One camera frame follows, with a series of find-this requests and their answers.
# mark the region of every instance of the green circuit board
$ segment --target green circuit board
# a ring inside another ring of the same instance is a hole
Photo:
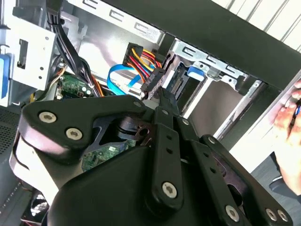
[[[64,74],[60,87],[62,99],[94,96],[91,88],[73,75]]]
[[[123,142],[121,145],[117,146],[105,146],[99,150],[95,150],[84,155],[82,160],[81,168],[83,171],[87,171],[92,169],[93,167],[113,158],[114,156],[118,155],[119,153],[127,150],[128,148],[134,147],[136,141],[134,140],[127,140]]]

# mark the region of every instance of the hex bolt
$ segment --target hex bolt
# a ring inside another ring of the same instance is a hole
[[[39,114],[39,119],[45,123],[53,123],[56,121],[56,115],[51,112],[42,112]]]
[[[265,211],[267,212],[267,214],[268,214],[269,218],[271,218],[271,220],[277,221],[276,214],[272,210],[266,209]]]
[[[227,215],[235,222],[239,222],[239,214],[236,209],[230,205],[226,206]]]
[[[285,222],[288,222],[288,218],[287,218],[287,216],[284,214],[283,211],[277,210],[277,212],[278,212],[279,216],[280,216]]]
[[[162,185],[162,190],[169,198],[174,199],[177,197],[177,189],[170,182],[164,182]]]
[[[162,109],[162,112],[163,112],[164,114],[168,115],[168,112],[167,112],[166,110]]]
[[[83,134],[77,128],[70,128],[67,129],[66,136],[72,140],[80,140],[83,137]]]
[[[211,137],[208,137],[208,140],[215,145],[215,141]]]
[[[139,102],[137,102],[137,101],[134,101],[134,105],[136,105],[137,107],[141,107],[142,105],[139,103]]]
[[[183,121],[183,123],[184,123],[185,125],[189,125],[189,122],[188,122],[187,119],[183,119],[182,121]]]

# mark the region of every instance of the hand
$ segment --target hand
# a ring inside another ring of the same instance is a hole
[[[301,88],[301,81],[295,87]],[[301,90],[292,96],[300,99]],[[274,147],[283,180],[296,195],[301,195],[301,113],[296,117],[294,126],[290,126],[296,108],[297,105],[291,103],[279,111],[274,122],[277,135]]]

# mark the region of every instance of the red wire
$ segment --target red wire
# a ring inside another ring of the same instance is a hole
[[[147,57],[151,58],[152,60],[155,60],[155,58],[151,54],[148,54],[146,52],[143,52],[142,54],[146,55]]]
[[[130,59],[146,75],[146,77],[150,76],[132,56],[130,56]]]

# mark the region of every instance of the white wire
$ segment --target white wire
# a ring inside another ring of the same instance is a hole
[[[56,84],[56,82],[57,82],[57,81],[61,78],[61,76],[65,73],[66,68],[67,68],[67,67],[65,67],[65,68],[62,70],[62,72],[61,72],[55,79],[53,79],[53,81],[50,83],[49,89],[48,89],[48,91],[47,91],[45,97],[44,97],[43,99],[41,99],[40,101],[45,101],[45,100],[46,100],[46,98],[47,98],[48,95],[49,95],[49,92],[51,91],[51,89],[52,89],[52,87],[53,87],[53,85]]]

